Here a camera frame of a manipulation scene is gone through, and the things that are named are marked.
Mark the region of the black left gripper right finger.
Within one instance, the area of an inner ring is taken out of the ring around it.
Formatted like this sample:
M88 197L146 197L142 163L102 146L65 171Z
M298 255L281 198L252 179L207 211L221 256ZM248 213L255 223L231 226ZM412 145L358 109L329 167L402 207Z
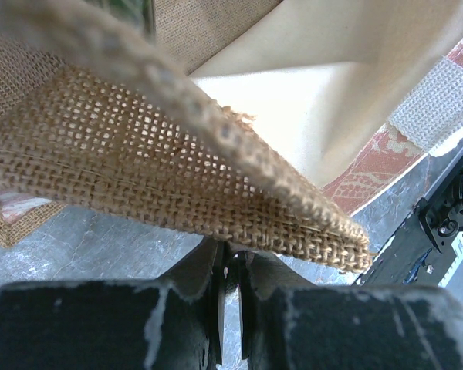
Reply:
M248 251L238 276L250 369L463 369L463 307L442 288L317 286Z

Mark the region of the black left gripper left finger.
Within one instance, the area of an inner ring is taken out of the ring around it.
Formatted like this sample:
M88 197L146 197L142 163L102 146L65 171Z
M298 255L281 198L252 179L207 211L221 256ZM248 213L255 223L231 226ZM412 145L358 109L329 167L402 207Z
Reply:
M224 245L202 242L150 280L0 288L0 369L214 369Z

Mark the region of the burlap canvas tote bag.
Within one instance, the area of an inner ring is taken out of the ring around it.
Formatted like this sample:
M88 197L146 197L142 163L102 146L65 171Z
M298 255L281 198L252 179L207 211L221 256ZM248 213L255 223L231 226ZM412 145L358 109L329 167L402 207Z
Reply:
M365 271L462 44L463 1L0 1L0 244L70 204Z

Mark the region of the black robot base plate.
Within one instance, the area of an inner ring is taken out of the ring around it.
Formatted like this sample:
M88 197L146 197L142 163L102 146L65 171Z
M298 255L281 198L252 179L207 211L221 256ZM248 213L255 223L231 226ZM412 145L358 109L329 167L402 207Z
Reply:
M444 288L463 261L463 144L355 285Z

